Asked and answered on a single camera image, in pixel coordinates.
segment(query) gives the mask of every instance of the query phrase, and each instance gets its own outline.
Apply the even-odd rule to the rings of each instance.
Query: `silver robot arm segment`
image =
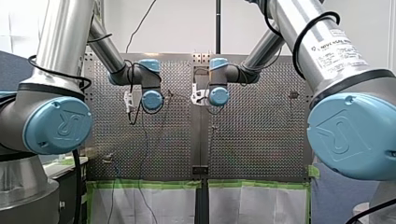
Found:
[[[46,71],[35,68],[32,76],[20,83],[15,101],[0,108],[0,148],[63,154],[76,149],[88,136],[91,113],[73,77],[80,75],[93,2],[49,1],[35,60]]]
[[[351,178],[396,179],[391,172],[396,169],[396,78],[392,72],[371,67],[338,26],[338,14],[327,12],[319,0],[249,2],[274,19],[293,52],[297,72],[314,92],[307,135],[316,155],[335,172]],[[255,54],[264,55],[270,46],[276,49],[283,43],[280,36],[266,35],[272,38],[262,41]],[[257,62],[264,62],[252,58],[244,63],[253,68],[246,69],[245,75],[255,71]],[[210,65],[214,88],[209,102],[225,105],[229,98],[226,83],[241,82],[241,76],[235,79],[235,71],[240,74],[244,66],[230,68],[225,59],[213,59]]]

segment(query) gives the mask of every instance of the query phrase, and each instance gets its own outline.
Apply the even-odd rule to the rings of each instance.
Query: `light blue end cap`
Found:
[[[309,143],[334,171],[354,179],[396,180],[396,106],[362,93],[337,93],[308,118]]]
[[[44,103],[27,120],[23,143],[36,154],[64,154],[84,142],[91,126],[87,105],[74,97],[58,97]]]
[[[223,87],[216,87],[209,93],[209,103],[214,106],[224,106],[230,99],[230,93]]]
[[[156,110],[163,104],[163,96],[157,91],[146,91],[142,96],[142,104],[148,110]]]
[[[139,63],[145,65],[149,70],[159,73],[160,72],[160,61],[155,59],[143,59]]]
[[[215,70],[215,69],[221,68],[223,66],[226,66],[228,64],[229,64],[228,60],[225,58],[215,58],[215,59],[210,60],[209,70]]]

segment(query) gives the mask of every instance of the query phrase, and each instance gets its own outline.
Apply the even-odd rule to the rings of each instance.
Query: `white wall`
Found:
[[[0,50],[28,57],[38,46],[48,0],[0,0]],[[105,23],[125,52],[129,36],[151,0],[105,0]],[[366,60],[396,72],[394,0],[327,0]],[[158,0],[134,37],[130,52],[215,51],[215,0]],[[222,53],[249,54],[267,30],[263,16],[245,0],[222,0]],[[284,47],[283,54],[289,54]]]
[[[36,54],[48,0],[0,0],[0,50]]]
[[[384,68],[391,67],[394,5],[394,0],[326,0],[324,4],[341,15],[341,27],[366,61]]]
[[[105,0],[106,28],[120,51],[125,52],[131,32],[150,4],[150,0]],[[215,27],[215,0],[158,0],[129,52],[214,52]],[[250,53],[266,30],[256,5],[222,1],[222,53]]]

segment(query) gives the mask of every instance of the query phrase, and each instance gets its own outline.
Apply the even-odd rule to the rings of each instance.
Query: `metal stand base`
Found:
[[[50,180],[41,194],[0,207],[1,223],[57,224],[59,221],[59,184]]]

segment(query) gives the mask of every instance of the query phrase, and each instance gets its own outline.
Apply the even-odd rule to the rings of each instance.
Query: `pegboard wall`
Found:
[[[86,93],[94,117],[88,143],[90,180],[192,179],[197,142],[207,142],[200,153],[206,154],[203,158],[207,158],[209,178],[306,180],[306,166],[311,160],[311,151],[304,143],[307,95],[290,57],[280,57],[262,73],[257,84],[229,85],[230,102],[220,114],[209,116],[204,125],[193,117],[196,106],[190,101],[193,67],[198,63],[195,55],[124,54],[123,57],[130,61],[144,58],[161,61],[164,107],[156,115],[139,114],[136,125],[130,125],[123,102],[123,94],[130,87],[111,85],[100,61],[94,55],[86,55],[85,76],[93,79],[92,88]],[[246,58],[222,57],[230,58],[233,63]],[[198,126],[208,130],[207,135],[195,134]],[[104,162],[109,155],[113,162]]]

